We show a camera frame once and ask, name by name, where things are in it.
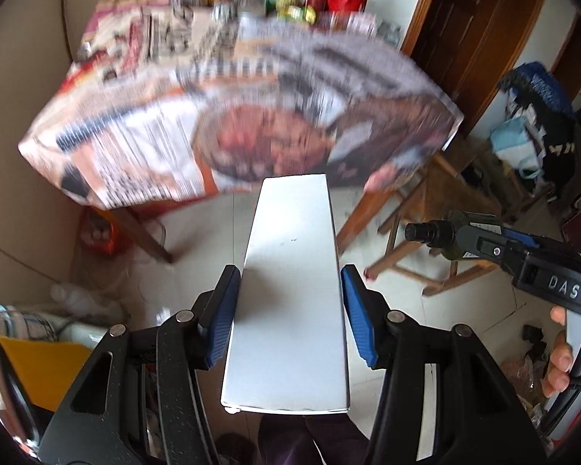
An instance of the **white plastic bag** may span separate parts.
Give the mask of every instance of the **white plastic bag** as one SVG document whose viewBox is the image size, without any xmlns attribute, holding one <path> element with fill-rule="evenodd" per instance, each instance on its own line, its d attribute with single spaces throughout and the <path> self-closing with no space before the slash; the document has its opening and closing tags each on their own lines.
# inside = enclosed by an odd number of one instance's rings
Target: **white plastic bag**
<svg viewBox="0 0 581 465">
<path fill-rule="evenodd" d="M 124 311 L 117 301 L 101 297 L 78 285 L 70 283 L 52 285 L 50 296 L 78 318 L 91 317 L 108 325 L 124 319 Z"/>
</svg>

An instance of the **white box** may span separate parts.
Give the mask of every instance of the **white box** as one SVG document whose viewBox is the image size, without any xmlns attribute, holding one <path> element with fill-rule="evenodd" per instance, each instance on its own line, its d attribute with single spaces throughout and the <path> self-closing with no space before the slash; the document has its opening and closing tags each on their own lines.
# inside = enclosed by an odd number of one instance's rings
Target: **white box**
<svg viewBox="0 0 581 465">
<path fill-rule="evenodd" d="M 344 305 L 325 175 L 263 183 L 221 401 L 229 412 L 349 410 Z"/>
</svg>

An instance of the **hand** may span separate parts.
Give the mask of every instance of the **hand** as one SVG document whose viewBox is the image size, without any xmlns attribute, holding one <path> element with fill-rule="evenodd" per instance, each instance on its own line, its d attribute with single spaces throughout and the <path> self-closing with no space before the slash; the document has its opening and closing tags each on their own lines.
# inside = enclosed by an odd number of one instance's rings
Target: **hand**
<svg viewBox="0 0 581 465">
<path fill-rule="evenodd" d="M 555 306 L 551 310 L 551 319 L 554 322 L 565 326 L 566 310 L 563 307 Z M 553 352 L 549 359 L 547 375 L 542 380 L 542 391 L 546 397 L 551 397 L 557 392 L 564 391 L 570 383 L 568 371 L 572 368 L 574 359 L 572 357 L 572 348 L 566 344 L 566 333 L 561 331 L 555 338 Z"/>
</svg>

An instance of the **fingernail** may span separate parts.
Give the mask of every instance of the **fingernail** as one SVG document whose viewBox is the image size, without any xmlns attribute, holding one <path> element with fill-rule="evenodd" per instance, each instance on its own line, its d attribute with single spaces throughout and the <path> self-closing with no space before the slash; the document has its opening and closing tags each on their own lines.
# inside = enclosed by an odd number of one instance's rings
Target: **fingernail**
<svg viewBox="0 0 581 465">
<path fill-rule="evenodd" d="M 571 364 L 572 364 L 572 359 L 568 355 L 564 355 L 558 361 L 559 370 L 566 372 L 570 368 Z"/>
<path fill-rule="evenodd" d="M 568 381 L 567 381 L 567 380 L 565 380 L 565 379 L 558 379 L 558 380 L 555 382 L 555 389 L 556 389 L 558 392 L 562 392 L 562 391 L 564 391 L 566 388 L 568 388 Z"/>
</svg>

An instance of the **patterned tablecloth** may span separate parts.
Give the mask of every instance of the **patterned tablecloth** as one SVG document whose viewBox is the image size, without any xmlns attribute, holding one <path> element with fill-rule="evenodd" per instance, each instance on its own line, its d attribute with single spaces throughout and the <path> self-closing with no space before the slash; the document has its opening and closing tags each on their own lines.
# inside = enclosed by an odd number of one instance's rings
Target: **patterned tablecloth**
<svg viewBox="0 0 581 465">
<path fill-rule="evenodd" d="M 84 58 L 19 149 L 82 204 L 110 209 L 325 173 L 400 186 L 462 115 L 397 50 L 275 19 L 219 24 L 168 0 L 100 3 Z"/>
</svg>

